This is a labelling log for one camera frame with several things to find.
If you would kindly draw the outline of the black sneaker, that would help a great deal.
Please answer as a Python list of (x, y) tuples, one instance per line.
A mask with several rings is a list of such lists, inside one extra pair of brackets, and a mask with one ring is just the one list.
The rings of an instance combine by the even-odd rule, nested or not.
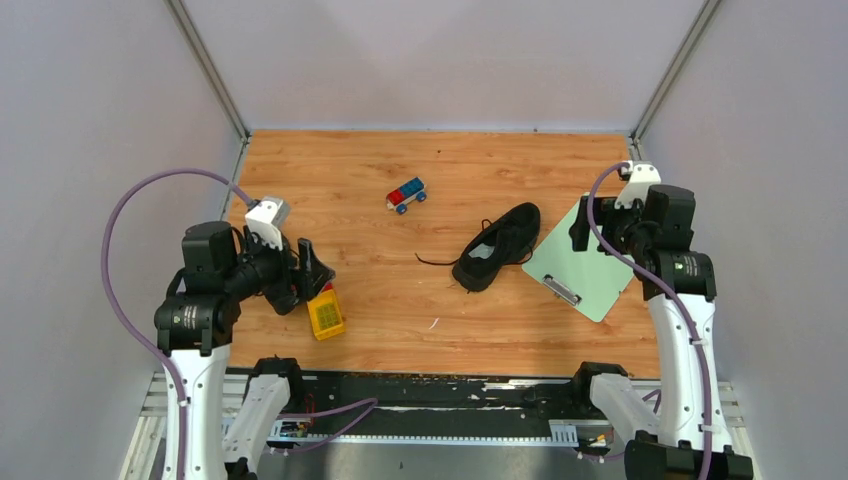
[(452, 267), (453, 278), (468, 292), (481, 292), (503, 267), (531, 256), (541, 230), (539, 207), (521, 203), (486, 227), (466, 246)]

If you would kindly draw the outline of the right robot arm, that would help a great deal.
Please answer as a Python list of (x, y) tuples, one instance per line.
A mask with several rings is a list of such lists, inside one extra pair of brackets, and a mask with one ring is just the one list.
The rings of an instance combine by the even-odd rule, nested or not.
[(571, 390), (584, 417), (603, 413), (625, 440), (629, 479), (751, 479), (751, 458), (735, 452), (723, 416), (712, 335), (717, 297), (710, 257), (692, 250), (693, 192), (653, 185), (631, 206), (584, 195), (569, 230), (572, 248), (599, 252), (630, 267), (656, 330), (660, 407), (652, 410), (617, 364), (585, 362)]

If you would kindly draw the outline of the black shoelace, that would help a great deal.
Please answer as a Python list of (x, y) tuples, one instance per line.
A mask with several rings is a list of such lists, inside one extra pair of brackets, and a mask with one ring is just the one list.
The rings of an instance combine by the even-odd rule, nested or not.
[(430, 266), (453, 266), (459, 261), (459, 258), (451, 261), (431, 261), (423, 259), (418, 253), (415, 253), (414, 255), (418, 262)]

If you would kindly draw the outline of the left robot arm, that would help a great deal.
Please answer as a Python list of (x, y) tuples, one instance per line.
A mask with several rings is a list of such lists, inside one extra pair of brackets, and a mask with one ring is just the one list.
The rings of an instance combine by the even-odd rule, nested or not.
[(254, 479), (278, 415), (298, 411), (307, 389), (296, 359), (262, 358), (248, 376), (235, 420), (223, 428), (224, 380), (241, 303), (263, 296), (285, 316), (314, 299), (335, 272), (308, 239), (295, 249), (276, 249), (225, 221), (188, 228), (181, 248), (184, 266), (154, 315), (168, 387), (162, 476)]

